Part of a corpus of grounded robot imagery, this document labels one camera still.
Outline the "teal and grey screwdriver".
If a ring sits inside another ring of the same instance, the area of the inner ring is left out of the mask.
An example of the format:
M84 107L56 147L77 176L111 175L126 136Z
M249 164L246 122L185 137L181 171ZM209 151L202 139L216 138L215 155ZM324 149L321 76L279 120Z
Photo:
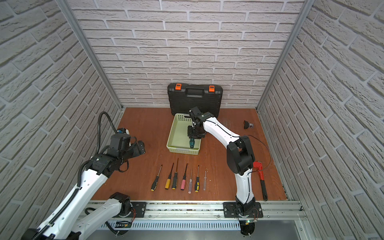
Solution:
M189 144L190 144L190 148L193 149L195 147L195 139L190 138Z

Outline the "clear pink handled screwdriver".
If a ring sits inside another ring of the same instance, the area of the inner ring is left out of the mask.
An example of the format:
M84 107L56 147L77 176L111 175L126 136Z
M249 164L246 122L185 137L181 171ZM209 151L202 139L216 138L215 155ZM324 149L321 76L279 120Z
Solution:
M191 194L191 193L192 193L192 189L193 189L193 169L191 169L191 175L190 175L190 179L189 179L189 190L188 190L188 194Z

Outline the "black yellow short screwdriver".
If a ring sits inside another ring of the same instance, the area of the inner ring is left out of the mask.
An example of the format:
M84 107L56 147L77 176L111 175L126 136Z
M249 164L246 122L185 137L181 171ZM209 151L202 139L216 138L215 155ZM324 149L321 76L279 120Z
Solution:
M199 176L199 171L200 171L200 166L198 166L198 171L197 171L197 176L196 176L196 182L195 182L195 187L194 190L197 193L200 189L200 176Z

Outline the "clear tester screwdriver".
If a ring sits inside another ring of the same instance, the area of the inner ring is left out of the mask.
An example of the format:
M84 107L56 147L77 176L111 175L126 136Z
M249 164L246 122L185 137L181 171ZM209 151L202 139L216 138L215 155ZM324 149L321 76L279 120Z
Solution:
M208 169L205 169L204 186L203 186L204 191L206 191L207 189L207 172L208 172Z

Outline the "orange handled screwdriver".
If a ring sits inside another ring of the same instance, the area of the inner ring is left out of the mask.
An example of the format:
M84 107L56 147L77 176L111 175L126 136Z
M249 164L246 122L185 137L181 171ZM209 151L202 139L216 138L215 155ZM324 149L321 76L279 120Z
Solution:
M171 167L170 173L168 175L168 178L167 178L167 181L166 181L166 184L165 184L165 189L166 190L168 190L170 188L170 185L171 185L171 178L172 178L173 168L174 168L174 163L173 163L173 165Z

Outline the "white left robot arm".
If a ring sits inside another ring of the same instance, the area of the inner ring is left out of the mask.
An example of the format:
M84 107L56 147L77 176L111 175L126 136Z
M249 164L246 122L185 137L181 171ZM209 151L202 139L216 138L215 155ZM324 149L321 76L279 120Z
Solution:
M85 240L113 217L136 217L130 197L117 192L101 207L79 219L107 179L114 172L122 172L121 166L129 159L146 152L144 143L132 137L127 129L111 127L114 134L110 144L104 148L97 145L94 156L80 165L77 183L70 193L38 228L26 230L23 240Z

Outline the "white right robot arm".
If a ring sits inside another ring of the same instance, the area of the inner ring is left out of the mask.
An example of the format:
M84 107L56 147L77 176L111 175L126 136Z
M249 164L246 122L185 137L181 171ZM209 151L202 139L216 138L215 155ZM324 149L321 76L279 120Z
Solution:
M204 138L207 133L214 136L227 151L227 165L235 174L237 212L245 216L255 207L251 172L255 155L248 136L240 136L222 125L210 112L202 113L199 108L189 110L192 125L188 127L190 139Z

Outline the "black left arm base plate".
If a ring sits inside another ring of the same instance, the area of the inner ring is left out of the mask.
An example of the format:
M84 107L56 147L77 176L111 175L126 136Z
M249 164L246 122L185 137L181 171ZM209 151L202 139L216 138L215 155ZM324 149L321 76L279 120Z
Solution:
M121 218L144 218L146 202L124 202L118 216Z

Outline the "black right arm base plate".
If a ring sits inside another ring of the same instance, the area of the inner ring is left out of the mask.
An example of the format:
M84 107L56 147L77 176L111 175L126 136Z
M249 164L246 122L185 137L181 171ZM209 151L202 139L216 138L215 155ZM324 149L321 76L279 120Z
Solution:
M224 202L225 218L263 218L263 210L259 202L249 202L242 205L240 202Z

